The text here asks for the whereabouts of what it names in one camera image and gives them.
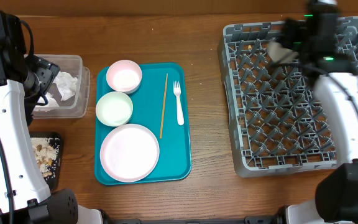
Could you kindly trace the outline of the white plastic cup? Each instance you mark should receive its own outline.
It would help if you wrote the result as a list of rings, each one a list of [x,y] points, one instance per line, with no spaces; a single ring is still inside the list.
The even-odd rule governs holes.
[[[273,63],[288,63],[298,56],[298,52],[292,49],[286,49],[274,40],[268,43],[267,54]]]

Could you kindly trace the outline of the white bowl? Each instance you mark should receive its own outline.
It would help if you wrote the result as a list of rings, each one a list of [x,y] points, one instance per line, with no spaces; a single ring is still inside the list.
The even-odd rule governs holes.
[[[110,127],[126,124],[132,116],[133,102],[122,92],[112,91],[103,95],[96,104],[96,117]]]

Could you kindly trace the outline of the rice and peanut scraps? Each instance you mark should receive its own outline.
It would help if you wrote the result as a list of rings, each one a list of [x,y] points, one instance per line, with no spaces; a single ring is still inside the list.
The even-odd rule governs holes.
[[[56,177],[60,152],[59,138],[31,138],[36,163],[44,179]]]

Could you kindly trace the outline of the wooden chopstick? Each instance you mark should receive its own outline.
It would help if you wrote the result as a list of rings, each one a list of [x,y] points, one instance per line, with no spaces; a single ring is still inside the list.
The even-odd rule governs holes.
[[[163,94],[163,105],[162,105],[162,116],[161,116],[161,123],[160,123],[159,139],[163,138],[163,125],[165,119],[165,105],[166,105],[166,98],[167,98],[167,84],[168,84],[168,74],[166,74],[165,77],[165,87],[164,87],[164,94]]]

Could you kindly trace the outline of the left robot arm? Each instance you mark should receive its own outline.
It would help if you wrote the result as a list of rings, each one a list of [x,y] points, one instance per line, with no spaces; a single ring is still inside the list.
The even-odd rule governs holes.
[[[0,223],[109,223],[103,210],[51,192],[36,163],[29,125],[60,67],[34,55],[26,22],[0,11]]]

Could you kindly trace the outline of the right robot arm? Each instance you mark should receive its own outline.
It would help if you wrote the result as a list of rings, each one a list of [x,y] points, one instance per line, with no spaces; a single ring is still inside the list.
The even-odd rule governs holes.
[[[338,167],[314,199],[279,210],[276,223],[358,223],[358,76],[336,50],[336,1],[310,1],[303,21],[287,19],[269,43],[274,67],[300,68],[321,103],[337,150]]]

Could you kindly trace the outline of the white napkin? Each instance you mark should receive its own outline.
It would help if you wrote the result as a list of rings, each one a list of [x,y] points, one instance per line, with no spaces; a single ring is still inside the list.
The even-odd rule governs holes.
[[[36,106],[35,111],[50,111],[63,106],[70,98],[75,96],[77,84],[77,77],[73,77],[67,72],[59,72],[45,95],[48,99],[48,104],[45,106]]]

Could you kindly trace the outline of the pink plate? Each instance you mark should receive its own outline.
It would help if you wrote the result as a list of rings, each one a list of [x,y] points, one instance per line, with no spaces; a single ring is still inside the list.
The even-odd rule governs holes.
[[[100,161],[108,176],[119,182],[136,182],[156,167],[160,147],[155,134],[139,124],[113,129],[104,139]]]

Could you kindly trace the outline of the pink bowl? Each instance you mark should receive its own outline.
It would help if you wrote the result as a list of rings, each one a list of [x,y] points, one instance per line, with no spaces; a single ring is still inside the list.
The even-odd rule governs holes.
[[[131,94],[140,87],[142,70],[131,60],[119,60],[108,68],[106,81],[114,91]]]

